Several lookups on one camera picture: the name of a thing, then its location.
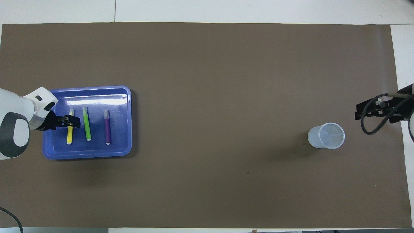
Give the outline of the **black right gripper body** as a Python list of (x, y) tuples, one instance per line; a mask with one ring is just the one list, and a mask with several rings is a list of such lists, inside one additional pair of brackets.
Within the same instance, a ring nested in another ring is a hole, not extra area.
[(381, 123), (389, 121), (391, 124), (399, 121), (409, 121), (412, 117), (412, 98), (394, 97), (387, 101), (377, 101), (382, 117)]

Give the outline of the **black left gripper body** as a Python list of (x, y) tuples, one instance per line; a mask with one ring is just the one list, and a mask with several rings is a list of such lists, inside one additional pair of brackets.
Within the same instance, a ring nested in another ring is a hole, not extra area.
[(52, 110), (46, 115), (43, 123), (36, 128), (37, 131), (55, 131), (60, 126), (60, 116), (57, 116)]

